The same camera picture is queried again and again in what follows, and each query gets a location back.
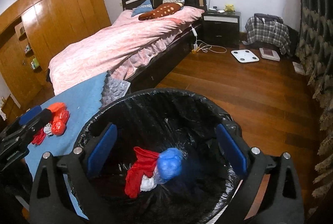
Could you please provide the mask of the grey tissue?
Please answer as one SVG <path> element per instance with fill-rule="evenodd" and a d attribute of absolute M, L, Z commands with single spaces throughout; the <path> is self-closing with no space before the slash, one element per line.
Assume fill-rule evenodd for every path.
<path fill-rule="evenodd" d="M 52 133 L 52 124 L 51 123 L 48 123 L 44 126 L 43 128 L 43 132 L 48 136 L 52 136 L 53 133 Z"/>

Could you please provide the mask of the red plastic bag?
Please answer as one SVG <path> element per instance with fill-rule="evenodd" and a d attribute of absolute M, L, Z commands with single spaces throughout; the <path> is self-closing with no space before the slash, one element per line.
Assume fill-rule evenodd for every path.
<path fill-rule="evenodd" d="M 61 136 L 66 130 L 66 124 L 70 118 L 68 110 L 60 110 L 53 114 L 51 132 L 56 136 Z"/>

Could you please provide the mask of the white mask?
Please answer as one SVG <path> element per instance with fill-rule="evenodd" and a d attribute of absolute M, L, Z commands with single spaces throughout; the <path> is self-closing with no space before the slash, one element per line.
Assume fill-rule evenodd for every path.
<path fill-rule="evenodd" d="M 148 178 L 148 176 L 143 175 L 142 176 L 142 180 L 141 180 L 141 184 L 140 184 L 140 191 L 150 191 L 153 190 L 155 187 L 157 186 L 157 183 L 155 182 L 155 177 L 152 176 L 150 178 Z"/>

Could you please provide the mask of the red cloth glove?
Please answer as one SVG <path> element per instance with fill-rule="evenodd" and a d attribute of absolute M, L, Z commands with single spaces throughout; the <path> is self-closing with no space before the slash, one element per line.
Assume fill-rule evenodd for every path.
<path fill-rule="evenodd" d="M 126 175 L 125 194 L 131 199 L 135 199 L 141 192 L 140 184 L 142 176 L 148 178 L 154 176 L 154 170 L 158 161 L 159 153 L 134 147 L 137 157 L 136 162 L 131 166 Z"/>

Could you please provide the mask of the blue plastic bag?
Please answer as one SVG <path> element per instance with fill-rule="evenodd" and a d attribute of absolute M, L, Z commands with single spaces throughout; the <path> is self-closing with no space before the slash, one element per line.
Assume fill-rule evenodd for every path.
<path fill-rule="evenodd" d="M 181 174 L 183 154 L 177 148 L 168 148 L 159 157 L 154 170 L 154 183 L 165 184 Z"/>

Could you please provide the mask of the orange foam net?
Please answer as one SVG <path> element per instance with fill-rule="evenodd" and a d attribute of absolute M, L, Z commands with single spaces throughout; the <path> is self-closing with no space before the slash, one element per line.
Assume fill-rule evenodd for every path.
<path fill-rule="evenodd" d="M 66 104 L 63 102 L 55 102 L 48 106 L 48 109 L 52 113 L 62 112 L 63 110 L 66 110 L 66 108 Z"/>

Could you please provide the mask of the black lined trash bin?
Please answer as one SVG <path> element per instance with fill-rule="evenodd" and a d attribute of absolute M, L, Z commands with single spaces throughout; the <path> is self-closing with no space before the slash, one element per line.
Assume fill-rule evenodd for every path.
<path fill-rule="evenodd" d="M 115 101 L 82 128 L 76 146 L 87 148 L 108 124 L 117 127 L 102 169 L 89 177 L 116 223 L 206 223 L 226 207 L 239 184 L 217 141 L 219 124 L 232 117 L 208 98 L 185 90 L 150 89 Z M 136 198 L 125 178 L 136 161 L 135 147 L 182 152 L 181 174 Z"/>

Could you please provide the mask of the blue table cloth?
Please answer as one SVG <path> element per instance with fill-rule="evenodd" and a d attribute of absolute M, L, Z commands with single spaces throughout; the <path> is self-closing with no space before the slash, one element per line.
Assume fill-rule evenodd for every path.
<path fill-rule="evenodd" d="M 63 135 L 46 137 L 40 145 L 28 146 L 29 154 L 25 157 L 25 162 L 32 176 L 35 176 L 42 154 L 46 151 L 54 156 L 62 156 L 73 150 L 81 129 L 102 105 L 101 98 L 106 76 L 106 73 L 101 73 L 83 81 L 41 105 L 42 108 L 47 108 L 53 103 L 63 102 L 70 112 L 70 118 Z"/>

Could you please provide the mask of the pink bed duvet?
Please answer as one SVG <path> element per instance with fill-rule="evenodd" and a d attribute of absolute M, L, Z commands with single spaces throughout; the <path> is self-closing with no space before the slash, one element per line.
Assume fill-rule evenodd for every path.
<path fill-rule="evenodd" d="M 123 80 L 121 75 L 129 68 L 121 65 L 127 50 L 128 29 L 125 25 L 130 24 L 134 17 L 132 12 L 123 11 L 113 25 L 68 45 L 54 56 L 48 65 L 54 94 L 105 72 L 109 72 L 112 78 Z"/>

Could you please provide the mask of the left blue pillow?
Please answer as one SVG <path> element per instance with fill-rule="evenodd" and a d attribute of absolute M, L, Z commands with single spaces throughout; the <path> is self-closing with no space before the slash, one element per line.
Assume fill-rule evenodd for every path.
<path fill-rule="evenodd" d="M 145 0 L 142 4 L 140 4 L 133 10 L 132 17 L 150 11 L 153 11 L 151 0 Z"/>

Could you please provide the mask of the white bathroom scale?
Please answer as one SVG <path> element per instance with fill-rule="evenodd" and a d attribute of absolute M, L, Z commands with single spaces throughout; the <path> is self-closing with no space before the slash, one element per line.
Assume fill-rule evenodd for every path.
<path fill-rule="evenodd" d="M 253 63 L 259 61 L 259 58 L 248 49 L 232 50 L 231 54 L 240 63 Z"/>

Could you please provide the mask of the brown dotted pillow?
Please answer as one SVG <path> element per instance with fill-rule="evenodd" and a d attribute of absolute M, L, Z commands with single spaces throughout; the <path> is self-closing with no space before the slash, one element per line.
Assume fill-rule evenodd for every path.
<path fill-rule="evenodd" d="M 183 4 L 180 2 L 164 3 L 152 11 L 141 14 L 138 17 L 138 20 L 144 21 L 144 20 L 157 19 L 157 18 L 162 18 L 165 16 L 173 15 L 174 13 L 181 10 L 182 7 L 183 7 Z"/>

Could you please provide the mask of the dark patterned curtain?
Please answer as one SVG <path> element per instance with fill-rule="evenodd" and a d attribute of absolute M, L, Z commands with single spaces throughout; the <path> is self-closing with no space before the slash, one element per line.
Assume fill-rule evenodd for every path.
<path fill-rule="evenodd" d="M 332 190 L 332 0 L 301 0 L 301 30 L 296 55 L 319 104 L 319 163 L 312 196 L 315 207 Z"/>

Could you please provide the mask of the plaid cloth covered chair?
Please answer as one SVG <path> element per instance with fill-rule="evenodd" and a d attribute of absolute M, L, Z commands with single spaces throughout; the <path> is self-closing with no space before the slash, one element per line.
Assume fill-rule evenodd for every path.
<path fill-rule="evenodd" d="M 275 15 L 255 13 L 245 25 L 247 43 L 262 42 L 279 48 L 282 55 L 291 55 L 291 41 L 287 25 Z"/>

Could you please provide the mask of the yellow plush toy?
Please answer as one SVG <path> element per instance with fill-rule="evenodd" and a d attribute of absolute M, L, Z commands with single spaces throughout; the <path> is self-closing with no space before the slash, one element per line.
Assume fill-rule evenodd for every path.
<path fill-rule="evenodd" d="M 233 4 L 226 4 L 225 5 L 225 12 L 235 12 L 235 7 Z"/>

